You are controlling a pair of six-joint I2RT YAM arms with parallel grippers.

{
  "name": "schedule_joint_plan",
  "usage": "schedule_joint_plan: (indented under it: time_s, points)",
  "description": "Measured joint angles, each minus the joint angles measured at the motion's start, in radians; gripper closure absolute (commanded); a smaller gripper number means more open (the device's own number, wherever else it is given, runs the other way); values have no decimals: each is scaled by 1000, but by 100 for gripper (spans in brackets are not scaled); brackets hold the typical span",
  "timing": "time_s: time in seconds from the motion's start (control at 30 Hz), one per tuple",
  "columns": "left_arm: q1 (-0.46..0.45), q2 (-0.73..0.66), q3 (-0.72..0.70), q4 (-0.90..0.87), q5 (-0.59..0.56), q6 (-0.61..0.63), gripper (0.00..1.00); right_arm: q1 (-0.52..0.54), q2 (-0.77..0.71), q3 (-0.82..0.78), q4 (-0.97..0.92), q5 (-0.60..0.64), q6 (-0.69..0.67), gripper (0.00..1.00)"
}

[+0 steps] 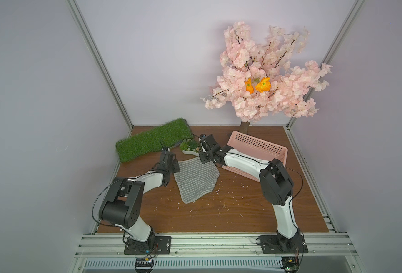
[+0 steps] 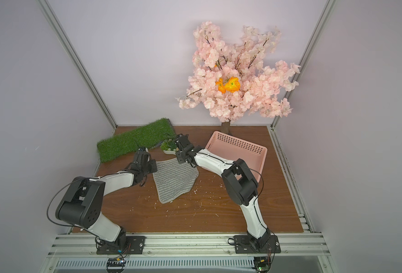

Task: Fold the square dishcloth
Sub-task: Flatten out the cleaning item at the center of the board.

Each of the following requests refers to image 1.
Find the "grey striped dishcloth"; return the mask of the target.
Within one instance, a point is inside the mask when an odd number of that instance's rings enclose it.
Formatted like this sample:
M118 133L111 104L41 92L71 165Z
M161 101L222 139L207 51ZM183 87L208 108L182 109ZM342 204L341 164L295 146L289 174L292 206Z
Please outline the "grey striped dishcloth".
M220 176L213 162L202 163L196 157L178 162L179 172L174 173L180 196L185 204L195 202L211 193Z

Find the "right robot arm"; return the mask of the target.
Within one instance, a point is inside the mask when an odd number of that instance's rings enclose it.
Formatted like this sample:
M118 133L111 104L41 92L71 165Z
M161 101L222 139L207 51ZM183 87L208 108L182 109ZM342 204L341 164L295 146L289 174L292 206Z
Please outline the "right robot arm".
M287 172L287 148L234 131L225 146L213 135L201 135L200 160L212 162L228 171L257 181L262 194L272 204L277 221L276 235L263 235L257 241L265 253L307 253L297 226L292 201L294 182Z

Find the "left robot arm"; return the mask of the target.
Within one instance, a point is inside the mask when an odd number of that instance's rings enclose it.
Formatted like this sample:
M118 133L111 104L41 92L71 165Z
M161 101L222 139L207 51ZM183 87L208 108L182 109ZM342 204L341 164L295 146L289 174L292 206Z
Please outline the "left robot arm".
M129 251L150 254L155 249L155 233L140 216L143 195L155 188L166 187L171 175L179 172L176 155L165 147L153 168L135 177L117 177L108 186L99 208L98 219L108 222L128 236L123 240Z

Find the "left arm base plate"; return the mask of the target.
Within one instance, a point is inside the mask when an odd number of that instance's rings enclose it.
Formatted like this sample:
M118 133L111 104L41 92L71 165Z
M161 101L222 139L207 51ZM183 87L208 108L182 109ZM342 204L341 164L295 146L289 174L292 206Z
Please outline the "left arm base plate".
M125 255L140 255L140 254L170 254L171 236L152 236L145 242L136 241L128 238L125 243Z

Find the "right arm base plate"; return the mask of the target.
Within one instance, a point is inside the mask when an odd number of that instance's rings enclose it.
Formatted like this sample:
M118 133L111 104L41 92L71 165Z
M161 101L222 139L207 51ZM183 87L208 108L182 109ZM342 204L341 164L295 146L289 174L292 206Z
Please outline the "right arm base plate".
M306 254L307 243L300 234L287 239L282 235L261 235L255 243L262 248L264 254Z

